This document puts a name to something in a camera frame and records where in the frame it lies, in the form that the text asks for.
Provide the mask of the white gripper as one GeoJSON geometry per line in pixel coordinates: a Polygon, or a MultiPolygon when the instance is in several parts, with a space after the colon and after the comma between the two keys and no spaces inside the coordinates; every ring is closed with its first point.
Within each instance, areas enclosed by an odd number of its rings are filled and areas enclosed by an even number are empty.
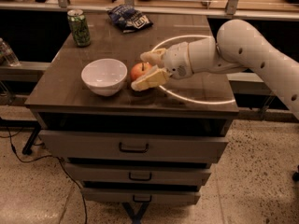
{"type": "Polygon", "coordinates": [[[143,52],[140,59],[144,63],[150,63],[154,66],[145,75],[131,83],[131,88],[134,91],[159,87],[165,84],[170,77],[183,79],[192,75],[187,42],[175,44],[168,49],[162,48],[143,52]],[[157,65],[164,66],[166,69],[159,68],[157,65]]]}

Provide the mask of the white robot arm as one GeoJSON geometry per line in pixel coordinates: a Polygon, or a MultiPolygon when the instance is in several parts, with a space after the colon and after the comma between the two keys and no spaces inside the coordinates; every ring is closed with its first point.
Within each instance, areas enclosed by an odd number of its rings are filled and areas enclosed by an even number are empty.
{"type": "Polygon", "coordinates": [[[274,48],[246,21],[227,21],[215,37],[154,49],[142,53],[140,59],[152,67],[132,82],[135,91],[160,87],[171,78],[202,72],[230,74],[248,68],[299,119],[299,63],[274,48]]]}

